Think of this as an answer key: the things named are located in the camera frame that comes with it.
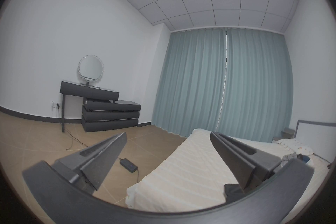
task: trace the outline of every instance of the white headboard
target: white headboard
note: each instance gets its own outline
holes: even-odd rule
[[[332,163],[336,157],[336,123],[297,121],[294,138]]]

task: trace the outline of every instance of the gray cloth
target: gray cloth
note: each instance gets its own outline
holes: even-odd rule
[[[292,154],[288,154],[288,155],[283,156],[282,159],[281,159],[281,164],[280,164],[281,167],[283,167],[286,163],[288,163],[288,161],[290,159],[296,159],[296,158],[297,158],[296,153],[292,153]]]

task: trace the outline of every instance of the tile floor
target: tile floor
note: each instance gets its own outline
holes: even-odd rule
[[[154,125],[92,133],[84,132],[81,124],[65,124],[65,127],[87,146],[125,131],[128,141],[119,157],[127,158],[138,166],[139,181],[185,140]],[[53,164],[56,159],[84,147],[62,133],[58,123],[30,121],[0,112],[0,163],[21,199],[46,224],[54,222],[30,193],[21,172],[40,160]],[[94,196],[125,207],[126,189],[136,183],[137,172],[131,174],[116,161]]]

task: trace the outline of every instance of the curtain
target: curtain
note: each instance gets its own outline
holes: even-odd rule
[[[182,136],[195,128],[215,130],[224,78],[224,29],[172,33],[152,124]]]
[[[288,127],[293,78],[284,36],[260,30],[227,30],[227,71],[218,131],[271,142]]]

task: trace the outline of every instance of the mattress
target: mattress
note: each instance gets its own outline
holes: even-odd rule
[[[210,131],[195,129],[153,172],[127,189],[128,207],[150,212],[185,212],[223,204],[224,184],[237,184],[237,180],[209,138]],[[277,143],[234,139],[280,158],[293,153]],[[317,156],[312,156],[312,161],[313,178],[283,223],[304,207],[328,172],[326,161]]]

